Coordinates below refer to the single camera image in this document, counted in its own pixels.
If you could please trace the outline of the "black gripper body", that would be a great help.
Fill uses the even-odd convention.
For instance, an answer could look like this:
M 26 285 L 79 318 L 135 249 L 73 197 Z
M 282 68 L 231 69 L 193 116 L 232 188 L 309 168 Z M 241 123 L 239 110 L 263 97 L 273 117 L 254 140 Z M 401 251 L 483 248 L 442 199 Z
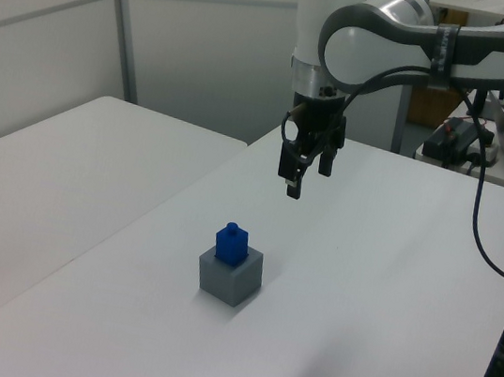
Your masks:
M 294 116 L 298 130 L 293 141 L 294 146 L 312 150 L 325 131 L 332 129 L 325 143 L 325 151 L 336 154 L 343 148 L 346 126 L 346 118 L 343 115 L 344 101 L 344 98 L 313 99 L 296 93 L 293 105 L 301 109 Z

